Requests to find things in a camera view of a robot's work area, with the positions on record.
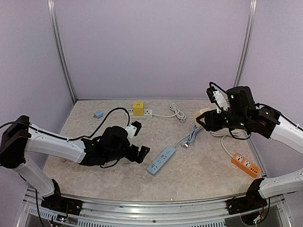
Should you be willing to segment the yellow cube socket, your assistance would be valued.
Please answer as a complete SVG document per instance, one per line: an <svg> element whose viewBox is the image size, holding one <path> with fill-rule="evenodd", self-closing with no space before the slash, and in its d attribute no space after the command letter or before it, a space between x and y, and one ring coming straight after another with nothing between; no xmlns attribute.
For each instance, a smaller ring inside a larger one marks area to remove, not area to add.
<svg viewBox="0 0 303 227"><path fill-rule="evenodd" d="M143 116L144 115L144 102L143 101L134 101L133 115L134 116Z"/></svg>

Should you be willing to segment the white power strip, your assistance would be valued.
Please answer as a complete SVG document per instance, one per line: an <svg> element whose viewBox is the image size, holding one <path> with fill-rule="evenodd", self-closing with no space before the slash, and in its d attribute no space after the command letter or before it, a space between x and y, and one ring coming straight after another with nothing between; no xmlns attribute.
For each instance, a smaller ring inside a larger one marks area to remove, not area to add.
<svg viewBox="0 0 303 227"><path fill-rule="evenodd" d="M155 114L152 109L144 108L144 115L143 116L134 116L133 115L133 108L127 109L131 118L134 118L134 119L152 119L153 117L168 119L168 118L176 117L180 122L185 122L186 121L186 119L187 119L186 114L179 108L179 106L176 103L171 103L169 105L169 110L173 112L172 115L159 115L159 114Z"/></svg>

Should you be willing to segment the left aluminium frame post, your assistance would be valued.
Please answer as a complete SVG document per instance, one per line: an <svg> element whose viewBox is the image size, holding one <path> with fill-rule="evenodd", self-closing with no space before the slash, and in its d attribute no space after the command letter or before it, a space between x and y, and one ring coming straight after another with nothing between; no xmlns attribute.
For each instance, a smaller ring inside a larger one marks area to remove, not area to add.
<svg viewBox="0 0 303 227"><path fill-rule="evenodd" d="M76 104L78 101L74 86L72 84L72 80L69 74L68 66L67 66L67 61L65 58L64 50L63 50L63 45L61 41L61 35L60 35L60 29L59 29L59 23L58 23L58 18L56 14L56 5L54 0L48 0L47 1L47 6L48 6L48 11L49 11L49 16L50 16L50 21L51 21L51 26L52 26L52 31L53 31L53 36L54 36L54 42L55 46L57 49L57 54L59 58L59 63L62 69L63 73L63 78L65 80L68 93L70 96L70 99L73 104Z"/></svg>

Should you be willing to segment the blue plug adapter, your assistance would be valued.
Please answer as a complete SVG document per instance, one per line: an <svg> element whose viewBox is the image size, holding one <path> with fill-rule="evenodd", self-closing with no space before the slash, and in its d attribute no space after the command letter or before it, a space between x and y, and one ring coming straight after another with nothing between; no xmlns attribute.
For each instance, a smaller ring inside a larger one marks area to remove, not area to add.
<svg viewBox="0 0 303 227"><path fill-rule="evenodd" d="M99 119L99 118L103 117L103 112L101 110L98 110L93 114L93 117L96 119Z"/></svg>

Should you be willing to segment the blue power strip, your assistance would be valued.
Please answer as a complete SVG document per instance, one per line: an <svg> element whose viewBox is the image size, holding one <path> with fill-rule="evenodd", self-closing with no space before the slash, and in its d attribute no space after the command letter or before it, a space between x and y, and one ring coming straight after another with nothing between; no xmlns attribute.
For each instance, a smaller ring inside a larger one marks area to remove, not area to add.
<svg viewBox="0 0 303 227"><path fill-rule="evenodd" d="M196 135L202 131L202 127L193 126L191 132L183 137L181 140L176 142L173 146L167 146L159 156L147 167L147 172L155 176L160 170L169 162L169 160L175 155L177 147L183 146L188 147L189 144L192 144L196 138Z"/></svg>

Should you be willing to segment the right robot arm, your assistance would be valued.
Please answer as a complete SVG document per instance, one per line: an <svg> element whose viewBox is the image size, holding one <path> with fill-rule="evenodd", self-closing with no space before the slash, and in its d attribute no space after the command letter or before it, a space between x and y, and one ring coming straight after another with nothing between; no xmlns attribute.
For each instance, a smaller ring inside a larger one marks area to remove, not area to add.
<svg viewBox="0 0 303 227"><path fill-rule="evenodd" d="M216 132L222 129L244 130L248 136L257 133L264 138L278 141L303 152L303 129L289 120L281 112L266 104L255 103L251 89L239 86L222 90L211 82L206 90L216 109L208 110L196 117L196 122L206 131ZM253 181L242 199L242 206L252 210L261 199L293 193L303 189L303 171L272 178L259 178Z"/></svg>

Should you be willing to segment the front aluminium rail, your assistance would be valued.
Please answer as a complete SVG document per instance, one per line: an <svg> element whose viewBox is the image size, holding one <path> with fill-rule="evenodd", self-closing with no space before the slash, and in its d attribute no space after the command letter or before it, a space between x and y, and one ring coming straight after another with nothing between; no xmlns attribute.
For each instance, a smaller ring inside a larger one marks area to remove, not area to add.
<svg viewBox="0 0 303 227"><path fill-rule="evenodd" d="M79 216L68 215L67 223L56 220L59 212L40 207L44 225L54 219L54 226L62 227L247 227L244 214L230 215L226 201L235 196L193 201L117 201L63 194L83 202ZM283 196L270 199L269 213L257 227L294 227ZM35 190L28 188L20 208L17 227L41 227L36 209Z"/></svg>

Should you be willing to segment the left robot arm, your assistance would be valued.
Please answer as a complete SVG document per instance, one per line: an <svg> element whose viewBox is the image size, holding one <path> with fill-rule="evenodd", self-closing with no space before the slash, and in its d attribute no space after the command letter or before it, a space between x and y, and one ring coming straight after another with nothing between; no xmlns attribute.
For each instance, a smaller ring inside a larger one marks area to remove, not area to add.
<svg viewBox="0 0 303 227"><path fill-rule="evenodd" d="M66 199L61 195L58 183L45 175L31 159L30 152L64 158L82 166L105 168L106 163L116 164L122 158L140 164L150 151L149 147L131 143L142 127L138 121L125 128L108 127L101 136L93 139L52 134L32 125L25 115L5 126L7 129L0 143L1 166L17 172L56 210L66 206Z"/></svg>

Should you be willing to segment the aluminium frame post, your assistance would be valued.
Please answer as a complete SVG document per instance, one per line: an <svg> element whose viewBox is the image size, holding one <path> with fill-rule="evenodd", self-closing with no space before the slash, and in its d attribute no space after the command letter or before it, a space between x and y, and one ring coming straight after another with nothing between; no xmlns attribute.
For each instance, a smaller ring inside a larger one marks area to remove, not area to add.
<svg viewBox="0 0 303 227"><path fill-rule="evenodd" d="M251 37L252 37L252 33L253 33L254 21L255 21L255 16L256 16L256 11L257 11L257 2L258 2L257 0L250 1L245 36L244 36L240 60L239 60L239 64L237 67L233 87L238 87L241 84L241 80L243 78L243 72L245 69L245 64L246 64L247 56L249 53L250 42L251 42Z"/></svg>
<svg viewBox="0 0 303 227"><path fill-rule="evenodd" d="M76 104L78 101L74 86L72 84L72 80L69 74L68 66L67 66L67 61L65 58L64 50L63 50L63 45L61 41L61 35L60 35L60 29L59 29L59 23L58 23L58 18L56 14L56 5L54 0L48 0L47 1L47 6L48 6L48 11L49 11L49 16L50 16L50 21L51 21L51 26L52 26L52 31L53 31L53 36L54 36L54 42L55 46L57 49L57 54L59 58L59 63L62 69L63 73L63 78L65 80L68 93L70 96L70 99L73 104Z"/></svg>

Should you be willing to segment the beige cube socket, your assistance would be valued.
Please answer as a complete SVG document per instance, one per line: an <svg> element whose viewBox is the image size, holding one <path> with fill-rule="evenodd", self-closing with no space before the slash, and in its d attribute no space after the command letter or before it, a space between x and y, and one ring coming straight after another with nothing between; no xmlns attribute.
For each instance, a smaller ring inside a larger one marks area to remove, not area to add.
<svg viewBox="0 0 303 227"><path fill-rule="evenodd" d="M203 113L205 113L207 111L211 111L211 108L210 107L203 108L203 109L200 109L199 111L197 111L196 113L193 114L193 118L195 120L195 124L196 124L197 127L200 126L200 124L196 121L197 117L199 117L200 115L202 115Z"/></svg>

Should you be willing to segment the right aluminium frame post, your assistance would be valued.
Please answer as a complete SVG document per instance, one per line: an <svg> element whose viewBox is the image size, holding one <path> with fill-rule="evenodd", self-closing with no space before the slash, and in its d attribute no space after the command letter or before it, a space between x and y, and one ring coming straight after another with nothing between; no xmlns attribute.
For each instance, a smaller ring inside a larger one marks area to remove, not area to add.
<svg viewBox="0 0 303 227"><path fill-rule="evenodd" d="M255 16L256 16L256 11L257 11L257 2L258 2L257 0L250 1L245 36L244 36L240 60L239 60L239 64L237 67L233 87L238 87L241 84L241 80L243 78L243 72L245 69L245 64L246 64L247 56L249 53L250 42L251 42L251 37L252 37L252 33L253 33L254 21L255 21Z"/></svg>

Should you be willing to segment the orange power strip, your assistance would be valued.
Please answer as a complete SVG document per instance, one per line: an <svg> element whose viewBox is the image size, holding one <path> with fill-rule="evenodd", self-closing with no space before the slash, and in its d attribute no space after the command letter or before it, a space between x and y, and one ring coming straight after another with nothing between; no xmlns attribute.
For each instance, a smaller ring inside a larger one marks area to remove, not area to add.
<svg viewBox="0 0 303 227"><path fill-rule="evenodd" d="M221 138L222 148L231 157L231 162L236 167L241 169L243 172L245 172L246 174L248 174L252 178L257 178L259 176L259 174L261 173L261 169L256 164L254 164L253 162L251 162L250 160L248 160L247 158L245 158L244 156L242 156L239 153L235 153L234 155L232 155L228 151L228 149L225 147L224 139L226 137L232 137L231 134L229 133L228 129L221 129L219 131L211 132L211 135L214 136L214 137L220 137Z"/></svg>

